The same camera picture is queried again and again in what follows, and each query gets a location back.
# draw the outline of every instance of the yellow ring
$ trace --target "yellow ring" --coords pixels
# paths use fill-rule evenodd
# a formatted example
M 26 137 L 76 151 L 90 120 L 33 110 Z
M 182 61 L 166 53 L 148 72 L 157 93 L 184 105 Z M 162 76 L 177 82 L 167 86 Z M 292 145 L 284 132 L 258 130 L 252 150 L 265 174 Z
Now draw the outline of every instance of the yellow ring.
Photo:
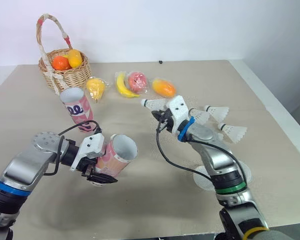
M 248 231 L 245 232 L 245 234 L 243 235 L 243 239 L 242 240 L 247 240 L 248 237 L 258 231 L 268 231 L 269 228 L 265 227 L 265 226 L 257 226 L 254 228 L 249 229 Z

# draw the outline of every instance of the blue ring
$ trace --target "blue ring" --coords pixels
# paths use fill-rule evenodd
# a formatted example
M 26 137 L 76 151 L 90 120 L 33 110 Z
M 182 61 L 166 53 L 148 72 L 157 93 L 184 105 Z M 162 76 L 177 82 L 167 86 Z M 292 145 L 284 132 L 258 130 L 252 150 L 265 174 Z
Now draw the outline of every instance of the blue ring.
M 188 128 L 195 122 L 195 118 L 192 116 L 189 120 L 189 122 L 185 125 L 185 127 L 182 129 L 182 131 L 180 132 L 179 136 L 178 136 L 178 140 L 180 142 L 182 142 L 182 139 L 184 138 L 186 132 L 188 131 Z
M 4 183 L 0 182 L 0 190 L 3 190 L 7 193 L 18 195 L 18 196 L 24 196 L 27 197 L 31 194 L 31 191 L 23 191 L 16 188 L 13 188 L 11 186 L 5 185 Z

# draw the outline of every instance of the black cable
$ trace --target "black cable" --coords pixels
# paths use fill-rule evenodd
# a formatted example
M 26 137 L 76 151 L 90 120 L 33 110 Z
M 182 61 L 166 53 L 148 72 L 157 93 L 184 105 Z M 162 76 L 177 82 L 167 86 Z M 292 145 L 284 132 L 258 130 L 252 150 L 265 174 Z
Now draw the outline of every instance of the black cable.
M 200 176 L 202 176 L 202 177 L 208 179 L 208 180 L 211 182 L 211 181 L 212 181 L 211 178 L 208 177 L 207 175 L 205 175 L 205 174 L 203 174 L 203 173 L 201 173 L 201 172 L 199 172 L 199 171 L 196 171 L 196 170 L 193 170 L 193 169 L 184 167 L 184 166 L 180 166 L 180 165 L 175 164 L 174 162 L 172 162 L 172 161 L 169 160 L 169 158 L 165 155 L 165 153 L 164 153 L 164 151 L 162 150 L 161 145 L 160 145 L 160 141 L 159 141 L 159 133 L 165 128 L 165 127 L 164 127 L 163 129 L 160 130 L 160 124 L 161 124 L 161 121 L 159 121 L 158 127 L 157 127 L 157 129 L 156 129 L 156 144 L 157 144 L 157 146 L 158 146 L 158 149 L 159 149 L 159 151 L 160 151 L 162 157 L 163 157 L 169 164 L 171 164 L 172 166 L 175 166 L 175 167 L 177 167 L 177 168 L 179 168 L 179 169 L 183 169 L 183 170 L 186 170 L 186 171 L 195 173 L 195 174 L 199 174 Z
M 219 151 L 223 152 L 224 154 L 228 155 L 229 157 L 231 157 L 235 163 L 238 165 L 241 173 L 242 173 L 242 176 L 243 176 L 243 180 L 244 180 L 244 183 L 245 185 L 248 185 L 247 184 L 247 178 L 246 178 L 246 174 L 244 172 L 244 169 L 242 168 L 239 160 L 233 155 L 231 154 L 230 152 L 228 152 L 227 150 L 225 150 L 224 148 L 220 147 L 220 146 L 217 146 L 217 145 L 214 145 L 214 144 L 211 144 L 211 143 L 207 143 L 207 142 L 204 142 L 204 141 L 198 141 L 198 140 L 194 140 L 194 139 L 191 139 L 191 140 L 187 140 L 188 143 L 197 143 L 197 144 L 202 144 L 202 145 L 206 145 L 206 146 L 209 146 L 209 147 L 212 147 L 212 148 L 215 148 L 215 149 L 218 149 Z
M 70 131 L 71 129 L 74 129 L 74 128 L 78 127 L 78 126 L 81 126 L 81 125 L 87 124 L 87 123 L 94 123 L 95 124 L 95 128 L 92 130 L 92 131 L 95 130 L 94 134 L 99 134 L 99 133 L 102 132 L 99 124 L 95 120 L 87 120 L 87 121 L 80 122 L 80 123 L 78 123 L 76 125 L 73 125 L 73 126 L 67 128 L 66 130 L 60 132 L 58 135 L 61 136 L 61 135 L 65 134 L 66 132 Z
M 60 163 L 60 157 L 62 155 L 61 147 L 62 147 L 62 143 L 64 142 L 64 139 L 65 139 L 65 136 L 62 135 L 60 137 L 60 141 L 59 141 L 59 145 L 58 145 L 58 150 L 56 152 L 54 172 L 44 173 L 43 176 L 53 176 L 53 175 L 55 175 L 58 172 L 59 163 Z

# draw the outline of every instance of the table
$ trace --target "table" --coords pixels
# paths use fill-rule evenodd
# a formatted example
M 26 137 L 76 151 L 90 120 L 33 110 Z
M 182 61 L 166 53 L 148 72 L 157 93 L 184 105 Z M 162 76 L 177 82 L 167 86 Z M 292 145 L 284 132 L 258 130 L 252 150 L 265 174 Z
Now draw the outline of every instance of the table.
M 109 82 L 115 72 L 142 71 L 150 79 L 173 81 L 188 107 L 230 107 L 225 122 L 248 131 L 229 146 L 250 167 L 250 188 L 268 224 L 300 223 L 300 153 L 228 61 L 98 63 L 91 70 Z M 155 98 L 151 92 L 145 97 Z M 191 173 L 161 157 L 156 121 L 140 100 L 123 98 L 112 86 L 98 104 L 91 102 L 107 139 L 123 133 L 138 145 L 137 159 L 119 182 L 94 187 L 79 172 L 61 166 L 57 175 L 43 177 L 21 208 L 13 227 L 16 239 L 133 239 L 223 230 L 214 193 L 198 188 Z M 38 66 L 19 65 L 0 86 L 0 174 L 35 133 L 58 133 L 72 124 Z M 87 134 L 73 130 L 66 136 L 79 144 Z M 170 133 L 162 132 L 161 144 L 174 162 L 201 165 L 191 146 Z

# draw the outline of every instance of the paper cup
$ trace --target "paper cup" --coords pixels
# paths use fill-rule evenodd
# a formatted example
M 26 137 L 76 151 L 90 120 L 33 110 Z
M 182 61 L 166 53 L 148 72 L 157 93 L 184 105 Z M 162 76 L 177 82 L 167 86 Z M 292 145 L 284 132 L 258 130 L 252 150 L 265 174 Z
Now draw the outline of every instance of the paper cup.
M 96 172 L 116 177 L 138 155 L 136 143 L 124 134 L 111 136 L 105 155 L 97 160 Z
M 60 93 L 60 100 L 69 111 L 72 120 L 79 124 L 87 120 L 93 120 L 94 114 L 91 110 L 85 92 L 80 87 L 70 87 Z M 95 128 L 93 122 L 85 123 L 78 128 L 81 132 L 90 132 Z

